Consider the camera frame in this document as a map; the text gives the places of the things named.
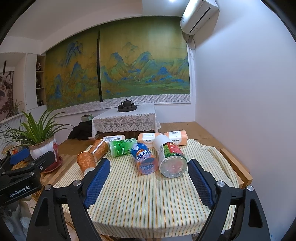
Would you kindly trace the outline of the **red pot saucer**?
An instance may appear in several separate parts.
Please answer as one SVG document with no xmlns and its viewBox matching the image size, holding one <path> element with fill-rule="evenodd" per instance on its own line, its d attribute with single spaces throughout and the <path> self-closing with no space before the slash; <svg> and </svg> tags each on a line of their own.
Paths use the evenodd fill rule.
<svg viewBox="0 0 296 241">
<path fill-rule="evenodd" d="M 61 156 L 58 157 L 57 161 L 55 163 L 53 163 L 51 166 L 49 166 L 47 169 L 45 169 L 43 171 L 43 173 L 51 173 L 53 171 L 55 171 L 56 169 L 58 169 L 63 162 L 63 158 Z"/>
</svg>

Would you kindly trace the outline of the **white red ceramic plant pot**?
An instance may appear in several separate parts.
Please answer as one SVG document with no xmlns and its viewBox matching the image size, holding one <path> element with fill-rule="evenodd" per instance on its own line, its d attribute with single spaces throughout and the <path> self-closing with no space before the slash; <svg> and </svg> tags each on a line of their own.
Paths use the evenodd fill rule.
<svg viewBox="0 0 296 241">
<path fill-rule="evenodd" d="M 38 157 L 42 156 L 48 151 L 51 151 L 55 154 L 55 162 L 57 161 L 59 154 L 58 154 L 58 144 L 55 137 L 48 138 L 47 140 L 29 146 L 30 155 L 34 160 Z"/>
</svg>

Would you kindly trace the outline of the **green plastic tea cup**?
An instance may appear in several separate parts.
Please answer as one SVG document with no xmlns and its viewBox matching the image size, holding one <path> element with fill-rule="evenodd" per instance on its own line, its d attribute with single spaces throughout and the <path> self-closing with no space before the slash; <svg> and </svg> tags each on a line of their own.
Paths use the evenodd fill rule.
<svg viewBox="0 0 296 241">
<path fill-rule="evenodd" d="M 130 154 L 133 145 L 137 143 L 136 138 L 109 142 L 109 150 L 112 157 Z"/>
</svg>

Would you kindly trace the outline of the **right green landscape scroll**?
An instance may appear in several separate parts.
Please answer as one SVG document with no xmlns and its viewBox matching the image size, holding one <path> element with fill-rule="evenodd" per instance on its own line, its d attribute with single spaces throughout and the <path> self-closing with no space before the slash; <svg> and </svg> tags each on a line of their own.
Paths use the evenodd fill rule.
<svg viewBox="0 0 296 241">
<path fill-rule="evenodd" d="M 144 16 L 99 28 L 99 69 L 104 108 L 190 103 L 188 51 L 174 16 Z"/>
</svg>

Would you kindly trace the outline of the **left green landscape scroll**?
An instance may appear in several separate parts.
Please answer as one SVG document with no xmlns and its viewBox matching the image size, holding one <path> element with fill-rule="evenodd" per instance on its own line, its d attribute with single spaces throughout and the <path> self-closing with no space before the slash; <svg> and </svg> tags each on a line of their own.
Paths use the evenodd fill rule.
<svg viewBox="0 0 296 241">
<path fill-rule="evenodd" d="M 46 52 L 44 78 L 48 109 L 100 102 L 98 35 L 98 27 L 90 28 Z"/>
</svg>

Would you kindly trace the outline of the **left orange tissue pack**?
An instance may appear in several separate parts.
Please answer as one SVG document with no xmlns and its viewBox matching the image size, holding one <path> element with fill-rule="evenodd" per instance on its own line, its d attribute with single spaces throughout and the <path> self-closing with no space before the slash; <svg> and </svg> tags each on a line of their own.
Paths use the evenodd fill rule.
<svg viewBox="0 0 296 241">
<path fill-rule="evenodd" d="M 145 144 L 148 148 L 154 147 L 154 139 L 161 133 L 140 133 L 137 142 Z"/>
</svg>

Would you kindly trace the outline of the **right orange tissue pack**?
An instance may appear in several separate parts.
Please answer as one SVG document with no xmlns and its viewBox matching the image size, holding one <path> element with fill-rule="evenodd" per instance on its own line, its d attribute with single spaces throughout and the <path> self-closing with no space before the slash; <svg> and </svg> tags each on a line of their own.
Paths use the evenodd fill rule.
<svg viewBox="0 0 296 241">
<path fill-rule="evenodd" d="M 174 142 L 177 146 L 185 146 L 188 142 L 188 136 L 186 131 L 172 131 L 164 133 L 172 142 Z"/>
</svg>

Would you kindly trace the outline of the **near orange paper cup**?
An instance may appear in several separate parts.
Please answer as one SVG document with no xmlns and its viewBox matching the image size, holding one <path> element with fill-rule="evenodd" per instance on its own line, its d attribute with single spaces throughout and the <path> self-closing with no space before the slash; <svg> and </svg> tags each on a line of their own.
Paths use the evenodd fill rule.
<svg viewBox="0 0 296 241">
<path fill-rule="evenodd" d="M 87 151 L 79 153 L 76 160 L 84 176 L 95 169 L 96 161 L 96 157 Z"/>
</svg>

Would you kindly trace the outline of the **wooden wall shelf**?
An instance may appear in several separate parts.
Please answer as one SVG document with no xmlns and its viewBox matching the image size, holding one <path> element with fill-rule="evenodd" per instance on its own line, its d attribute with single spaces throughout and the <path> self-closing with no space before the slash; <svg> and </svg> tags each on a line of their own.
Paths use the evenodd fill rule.
<svg viewBox="0 0 296 241">
<path fill-rule="evenodd" d="M 46 104 L 45 95 L 45 55 L 38 55 L 36 61 L 36 95 L 37 95 L 37 105 L 43 106 Z"/>
</svg>

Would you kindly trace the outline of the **orange tissue pack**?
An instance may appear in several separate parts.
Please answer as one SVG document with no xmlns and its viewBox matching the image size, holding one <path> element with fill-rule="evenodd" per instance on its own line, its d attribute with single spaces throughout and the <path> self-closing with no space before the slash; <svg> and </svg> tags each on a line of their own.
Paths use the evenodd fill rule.
<svg viewBox="0 0 296 241">
<path fill-rule="evenodd" d="M 164 133 L 172 142 L 174 142 L 177 146 L 185 146 L 188 142 L 188 136 L 186 131 L 172 131 Z"/>
<path fill-rule="evenodd" d="M 154 147 L 154 139 L 161 133 L 140 133 L 137 142 L 145 144 L 148 148 Z"/>
</svg>

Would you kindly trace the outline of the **red green label plastic cup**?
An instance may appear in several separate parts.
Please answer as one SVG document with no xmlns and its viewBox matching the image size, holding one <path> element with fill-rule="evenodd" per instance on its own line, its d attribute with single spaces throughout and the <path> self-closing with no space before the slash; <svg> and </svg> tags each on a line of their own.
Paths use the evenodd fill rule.
<svg viewBox="0 0 296 241">
<path fill-rule="evenodd" d="M 179 146 L 166 135 L 155 137 L 154 148 L 158 153 L 159 171 L 166 178 L 180 177 L 188 167 L 188 161 Z"/>
</svg>

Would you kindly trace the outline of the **white labelled parcel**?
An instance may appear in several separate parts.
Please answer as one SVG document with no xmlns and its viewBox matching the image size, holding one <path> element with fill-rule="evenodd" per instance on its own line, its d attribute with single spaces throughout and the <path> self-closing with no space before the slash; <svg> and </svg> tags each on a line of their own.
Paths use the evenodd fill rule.
<svg viewBox="0 0 296 241">
<path fill-rule="evenodd" d="M 124 139 L 125 139 L 125 135 L 114 135 L 114 136 L 103 137 L 103 140 L 107 143 L 111 141 L 121 141 Z"/>
</svg>

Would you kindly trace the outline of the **small green box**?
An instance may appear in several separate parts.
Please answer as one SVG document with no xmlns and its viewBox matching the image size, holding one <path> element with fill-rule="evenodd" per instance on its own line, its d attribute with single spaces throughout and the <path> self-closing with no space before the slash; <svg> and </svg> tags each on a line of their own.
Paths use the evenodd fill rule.
<svg viewBox="0 0 296 241">
<path fill-rule="evenodd" d="M 91 121 L 93 119 L 93 116 L 91 114 L 85 114 L 81 116 L 81 121 L 86 122 L 86 121 Z"/>
</svg>

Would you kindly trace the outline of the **floral wall painting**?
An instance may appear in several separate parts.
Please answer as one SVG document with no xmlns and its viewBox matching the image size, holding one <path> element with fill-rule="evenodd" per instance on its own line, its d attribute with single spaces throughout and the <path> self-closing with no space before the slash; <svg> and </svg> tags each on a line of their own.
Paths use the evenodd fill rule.
<svg viewBox="0 0 296 241">
<path fill-rule="evenodd" d="M 0 80 L 0 119 L 5 120 L 13 113 L 13 71 L 1 73 Z"/>
</svg>

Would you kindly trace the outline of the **far orange paper cup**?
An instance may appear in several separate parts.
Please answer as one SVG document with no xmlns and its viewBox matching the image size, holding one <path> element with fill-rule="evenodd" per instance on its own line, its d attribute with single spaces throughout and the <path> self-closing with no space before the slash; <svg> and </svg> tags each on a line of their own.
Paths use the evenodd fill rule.
<svg viewBox="0 0 296 241">
<path fill-rule="evenodd" d="M 108 144 L 104 140 L 98 138 L 90 148 L 89 152 L 95 156 L 95 162 L 98 162 L 108 152 Z"/>
</svg>

